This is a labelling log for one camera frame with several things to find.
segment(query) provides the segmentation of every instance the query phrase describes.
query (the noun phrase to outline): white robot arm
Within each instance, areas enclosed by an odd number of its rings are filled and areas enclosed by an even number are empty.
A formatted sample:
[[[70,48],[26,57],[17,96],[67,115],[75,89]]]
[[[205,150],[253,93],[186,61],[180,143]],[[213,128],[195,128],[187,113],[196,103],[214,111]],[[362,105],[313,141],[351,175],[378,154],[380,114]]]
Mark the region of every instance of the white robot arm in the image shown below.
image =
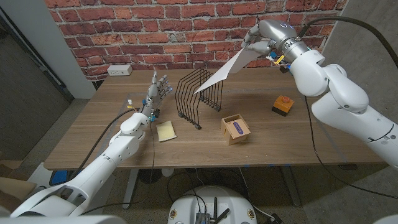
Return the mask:
[[[318,96],[330,89],[312,105],[314,116],[361,139],[398,170],[397,124],[369,106],[366,92],[347,78],[341,66],[321,67],[324,56],[310,50],[292,26],[283,21],[260,21],[246,34],[242,47],[263,55],[269,55],[272,49],[281,50],[284,63],[291,63],[290,72],[301,94]]]
[[[167,83],[166,75],[157,81],[155,71],[142,108],[121,124],[121,130],[111,139],[109,147],[74,179],[31,196],[11,217],[76,217],[82,214],[113,170],[137,152],[145,137],[143,130],[154,119],[162,100],[172,91]]]

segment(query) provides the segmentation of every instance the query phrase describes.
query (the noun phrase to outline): table top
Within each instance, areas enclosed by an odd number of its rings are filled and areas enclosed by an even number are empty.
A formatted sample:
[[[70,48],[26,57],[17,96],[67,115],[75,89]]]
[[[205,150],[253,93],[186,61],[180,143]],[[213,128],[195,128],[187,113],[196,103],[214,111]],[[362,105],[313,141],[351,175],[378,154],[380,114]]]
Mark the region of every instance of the table top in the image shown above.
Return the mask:
[[[158,77],[167,74],[176,88],[178,81],[191,71],[158,70]],[[153,71],[144,70],[133,71],[128,77],[108,77],[51,152],[44,167],[76,169],[108,123],[127,109],[128,98],[133,106],[141,106],[152,74]],[[295,101],[286,117],[271,111],[279,95]],[[152,124],[155,168],[319,165],[303,96],[289,73],[282,74],[277,68],[245,68],[230,74],[223,83],[221,110],[217,112],[201,102],[198,111],[201,130],[178,116],[174,93],[165,98],[160,116]],[[247,140],[228,146],[221,133],[221,119],[238,113],[247,122],[251,134]],[[86,164],[106,149],[109,139],[130,115],[124,115],[110,128]],[[169,120],[178,137],[158,142],[155,126]],[[384,162],[359,139],[321,124],[314,117],[312,121],[317,151],[325,164]],[[138,151],[119,167],[152,167],[152,138],[150,129],[145,131],[146,137]]]

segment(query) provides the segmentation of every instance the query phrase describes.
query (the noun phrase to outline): black metal rack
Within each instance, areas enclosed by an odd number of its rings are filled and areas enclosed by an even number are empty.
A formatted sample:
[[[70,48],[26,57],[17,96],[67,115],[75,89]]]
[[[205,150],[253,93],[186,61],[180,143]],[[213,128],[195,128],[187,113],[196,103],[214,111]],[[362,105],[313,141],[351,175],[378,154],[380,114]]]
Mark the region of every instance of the black metal rack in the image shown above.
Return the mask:
[[[203,68],[184,76],[178,81],[175,91],[175,102],[177,112],[181,118],[191,122],[198,130],[199,125],[199,102],[202,101],[216,111],[221,109],[221,97],[223,96],[223,81],[218,82],[201,92],[194,94],[213,74]]]

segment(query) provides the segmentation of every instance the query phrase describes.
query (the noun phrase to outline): electrical outlet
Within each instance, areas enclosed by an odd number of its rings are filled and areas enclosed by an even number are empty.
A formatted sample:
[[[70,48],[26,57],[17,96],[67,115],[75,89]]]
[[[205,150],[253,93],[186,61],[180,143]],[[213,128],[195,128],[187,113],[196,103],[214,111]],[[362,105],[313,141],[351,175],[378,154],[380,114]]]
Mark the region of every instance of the electrical outlet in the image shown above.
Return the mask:
[[[130,75],[131,72],[131,65],[111,65],[108,68],[108,73],[110,76]]]

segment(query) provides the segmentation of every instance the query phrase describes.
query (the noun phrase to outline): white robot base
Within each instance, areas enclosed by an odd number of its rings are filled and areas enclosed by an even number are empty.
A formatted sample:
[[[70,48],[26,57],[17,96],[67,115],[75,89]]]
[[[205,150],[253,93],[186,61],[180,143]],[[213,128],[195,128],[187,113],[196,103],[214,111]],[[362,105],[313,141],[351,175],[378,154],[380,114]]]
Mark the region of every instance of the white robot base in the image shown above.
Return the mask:
[[[206,211],[202,200],[190,190],[173,203],[168,224],[257,223],[253,206],[237,192],[215,185],[197,187],[195,192],[205,201]]]

